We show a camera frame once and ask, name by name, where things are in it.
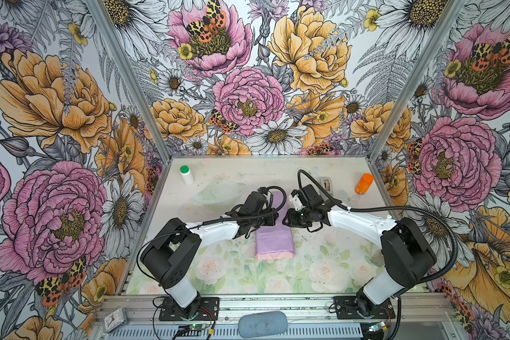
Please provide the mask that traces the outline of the pink wrapping paper sheet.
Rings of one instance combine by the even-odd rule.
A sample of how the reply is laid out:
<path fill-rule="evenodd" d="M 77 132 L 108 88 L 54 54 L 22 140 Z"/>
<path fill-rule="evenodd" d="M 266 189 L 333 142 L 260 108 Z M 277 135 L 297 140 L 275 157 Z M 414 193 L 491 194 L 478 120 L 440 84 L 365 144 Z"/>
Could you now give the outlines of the pink wrapping paper sheet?
<path fill-rule="evenodd" d="M 255 258 L 257 261 L 292 259 L 296 256 L 293 233 L 282 221 L 286 217 L 288 204 L 279 210 L 274 226 L 263 226 L 256 231 Z"/>

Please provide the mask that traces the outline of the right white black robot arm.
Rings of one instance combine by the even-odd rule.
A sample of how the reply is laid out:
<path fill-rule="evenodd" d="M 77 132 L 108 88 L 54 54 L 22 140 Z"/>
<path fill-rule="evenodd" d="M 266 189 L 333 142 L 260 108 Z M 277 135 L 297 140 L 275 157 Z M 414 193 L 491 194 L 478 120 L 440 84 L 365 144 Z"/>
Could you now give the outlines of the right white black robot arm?
<path fill-rule="evenodd" d="M 289 209 L 283 224 L 309 229 L 313 224 L 345 229 L 381 250 L 385 269 L 364 284 L 356 294 L 353 308 L 362 318 L 371 318 L 390 298 L 421 282 L 436 264 L 436 255 L 417 224 L 409 218 L 381 218 L 369 209 L 341 204 L 334 198 L 324 200 L 312 185 L 294 190 L 288 196 Z"/>

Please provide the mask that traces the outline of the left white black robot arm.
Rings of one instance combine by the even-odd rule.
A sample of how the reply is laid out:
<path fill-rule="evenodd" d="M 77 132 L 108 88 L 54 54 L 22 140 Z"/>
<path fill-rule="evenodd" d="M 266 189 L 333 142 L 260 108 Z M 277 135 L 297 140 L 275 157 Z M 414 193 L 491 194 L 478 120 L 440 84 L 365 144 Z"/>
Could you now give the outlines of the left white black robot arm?
<path fill-rule="evenodd" d="M 170 219 L 157 236 L 146 242 L 137 255 L 140 271 L 158 283 L 185 314 L 201 307 L 201 294 L 188 278 L 188 271 L 200 249 L 240 237 L 250 237 L 263 226 L 273 226 L 286 205 L 286 195 L 274 206 L 270 186 L 251 192 L 243 204 L 218 218 L 187 223 Z"/>

